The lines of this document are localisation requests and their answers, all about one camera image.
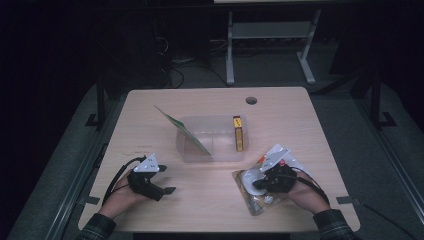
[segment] green card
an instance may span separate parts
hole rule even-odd
[[[158,108],[155,105],[155,108],[157,108],[172,124],[174,124],[178,129],[181,130],[181,132],[184,134],[184,136],[186,136],[188,139],[190,139],[194,144],[196,144],[196,146],[198,148],[200,148],[200,150],[202,150],[204,153],[208,154],[209,156],[211,156],[211,154],[209,153],[209,151],[205,148],[205,146],[203,146],[203,144],[191,133],[187,130],[187,128],[184,126],[184,123],[176,120],[175,118],[169,116],[168,114],[166,114],[164,111],[162,111],[160,108]]]

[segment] table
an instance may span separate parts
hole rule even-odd
[[[250,105],[246,98],[254,97]],[[242,114],[247,118],[249,147],[239,162],[186,163],[179,155],[177,130],[156,108],[174,118]],[[284,200],[259,216],[251,216],[231,173],[250,168],[276,143],[309,170],[340,209],[354,231],[360,227],[308,93],[301,87],[134,90],[128,94],[90,196],[82,228],[100,209],[102,198],[119,168],[134,157],[157,154],[168,169],[152,182],[177,187],[159,202],[148,201],[116,218],[117,231],[131,232],[303,232],[315,231],[312,215]]]

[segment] sleeve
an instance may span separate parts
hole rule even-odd
[[[358,239],[347,225],[340,210],[330,209],[317,213],[314,221],[318,226],[322,240],[353,240]]]
[[[81,230],[76,240],[105,240],[115,229],[116,223],[101,214],[94,214],[87,225]]]

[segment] plastic box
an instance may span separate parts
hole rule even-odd
[[[244,152],[249,146],[248,128],[246,117],[238,116],[241,118],[243,129],[243,151],[241,152],[236,151],[233,115],[190,116],[179,119],[211,154],[204,153],[178,130],[176,145],[184,161],[230,162],[243,160]]]

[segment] clear plastic bag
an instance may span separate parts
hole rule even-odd
[[[233,172],[233,178],[252,216],[261,215],[267,209],[282,201],[276,193],[267,192],[266,190],[257,190],[253,186],[247,189],[245,185],[249,186],[248,183],[243,184],[243,182],[246,182],[246,178],[249,179],[249,182],[261,179],[261,175],[263,175],[263,173],[259,171],[261,166],[262,161],[259,160],[250,169]]]

